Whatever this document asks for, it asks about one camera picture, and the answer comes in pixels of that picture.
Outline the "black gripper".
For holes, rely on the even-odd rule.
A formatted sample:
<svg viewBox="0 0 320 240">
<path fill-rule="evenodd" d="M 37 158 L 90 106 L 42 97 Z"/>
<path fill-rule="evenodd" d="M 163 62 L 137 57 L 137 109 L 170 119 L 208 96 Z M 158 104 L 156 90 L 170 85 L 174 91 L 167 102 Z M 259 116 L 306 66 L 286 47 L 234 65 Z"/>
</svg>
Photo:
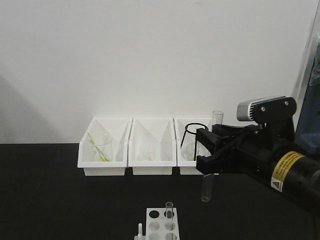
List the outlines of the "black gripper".
<svg viewBox="0 0 320 240">
<path fill-rule="evenodd" d="M 211 130 L 198 128 L 195 141 L 196 169 L 202 174 L 246 174 L 270 187 L 273 169 L 288 151 L 288 130 L 214 124 Z"/>
</svg>

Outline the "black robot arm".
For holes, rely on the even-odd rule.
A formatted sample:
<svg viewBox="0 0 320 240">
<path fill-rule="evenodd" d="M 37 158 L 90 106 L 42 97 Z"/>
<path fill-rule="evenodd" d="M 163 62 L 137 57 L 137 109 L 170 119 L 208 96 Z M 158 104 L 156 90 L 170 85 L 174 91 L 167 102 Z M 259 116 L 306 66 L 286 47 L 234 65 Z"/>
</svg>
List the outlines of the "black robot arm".
<svg viewBox="0 0 320 240">
<path fill-rule="evenodd" d="M 196 169 L 208 174 L 245 174 L 315 216 L 320 215 L 320 162 L 278 135 L 272 140 L 257 125 L 199 128 L 195 140 L 208 156 L 196 156 Z"/>
</svg>

